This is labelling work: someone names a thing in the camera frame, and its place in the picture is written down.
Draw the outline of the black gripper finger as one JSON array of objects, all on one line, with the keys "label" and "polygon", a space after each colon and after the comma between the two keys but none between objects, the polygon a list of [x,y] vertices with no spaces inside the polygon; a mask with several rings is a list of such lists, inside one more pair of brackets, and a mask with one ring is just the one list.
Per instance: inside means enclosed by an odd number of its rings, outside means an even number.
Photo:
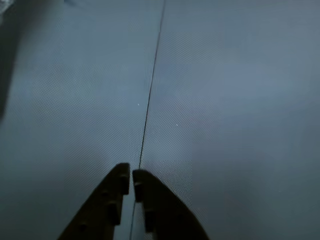
[{"label": "black gripper finger", "polygon": [[104,177],[59,236],[60,240],[112,240],[129,194],[130,164],[119,163]]},{"label": "black gripper finger", "polygon": [[146,233],[154,240],[208,240],[192,211],[159,178],[144,169],[132,171],[135,201],[143,207]]}]

